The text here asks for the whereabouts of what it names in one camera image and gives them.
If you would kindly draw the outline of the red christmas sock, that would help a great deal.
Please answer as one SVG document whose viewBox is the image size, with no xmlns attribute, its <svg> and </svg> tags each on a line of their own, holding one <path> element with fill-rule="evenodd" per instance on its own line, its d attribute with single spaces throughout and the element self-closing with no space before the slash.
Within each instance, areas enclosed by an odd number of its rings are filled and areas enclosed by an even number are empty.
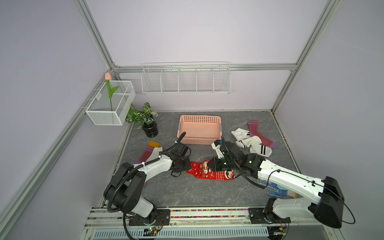
<svg viewBox="0 0 384 240">
<path fill-rule="evenodd" d="M 216 181 L 231 181 L 234 179 L 234 171 L 222 171 L 222 172 L 200 172 L 196 173 L 195 177 L 198 179 L 205 180 L 216 180 Z"/>
<path fill-rule="evenodd" d="M 210 160 L 206 160 L 202 163 L 191 162 L 191 169 L 186 171 L 186 173 L 197 179 L 216 180 L 217 177 L 215 173 L 208 167 L 209 162 Z"/>
</svg>

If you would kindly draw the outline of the white sock black stripes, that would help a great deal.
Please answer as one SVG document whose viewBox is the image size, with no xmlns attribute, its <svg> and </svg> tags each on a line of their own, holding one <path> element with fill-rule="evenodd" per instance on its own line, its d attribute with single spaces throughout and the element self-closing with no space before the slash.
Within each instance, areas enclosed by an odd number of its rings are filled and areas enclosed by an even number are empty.
<svg viewBox="0 0 384 240">
<path fill-rule="evenodd" d="M 239 148 L 248 149 L 251 154 L 257 154 L 262 157 L 269 157 L 272 154 L 272 148 L 265 146 L 257 136 L 238 140 L 235 144 Z"/>
</svg>

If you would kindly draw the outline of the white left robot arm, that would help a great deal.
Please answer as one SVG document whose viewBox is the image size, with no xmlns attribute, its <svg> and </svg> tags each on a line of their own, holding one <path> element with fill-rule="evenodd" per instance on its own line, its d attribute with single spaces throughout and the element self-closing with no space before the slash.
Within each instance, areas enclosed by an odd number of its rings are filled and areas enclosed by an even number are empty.
<svg viewBox="0 0 384 240">
<path fill-rule="evenodd" d="M 180 176 L 191 169 L 189 156 L 191 149 L 181 142 L 176 142 L 168 149 L 163 149 L 155 142 L 150 142 L 142 157 L 135 163 L 123 163 L 113 175 L 104 191 L 109 213 L 138 215 L 148 222 L 157 217 L 157 207 L 142 197 L 148 180 L 171 171 Z"/>
</svg>

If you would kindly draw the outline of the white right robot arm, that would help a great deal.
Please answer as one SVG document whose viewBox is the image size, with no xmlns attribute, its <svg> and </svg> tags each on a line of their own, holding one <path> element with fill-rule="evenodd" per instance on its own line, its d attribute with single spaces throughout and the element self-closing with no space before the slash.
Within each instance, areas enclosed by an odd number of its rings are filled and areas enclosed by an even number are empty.
<svg viewBox="0 0 384 240">
<path fill-rule="evenodd" d="M 296 173 L 256 154 L 246 155 L 236 144 L 222 140 L 214 141 L 212 148 L 217 155 L 207 164 L 209 173 L 237 173 L 255 187 L 277 185 L 299 195 L 296 200 L 269 198 L 263 209 L 250 211 L 252 223 L 288 224 L 292 218 L 304 218 L 334 229 L 345 223 L 343 211 L 348 206 L 336 179 Z"/>
</svg>

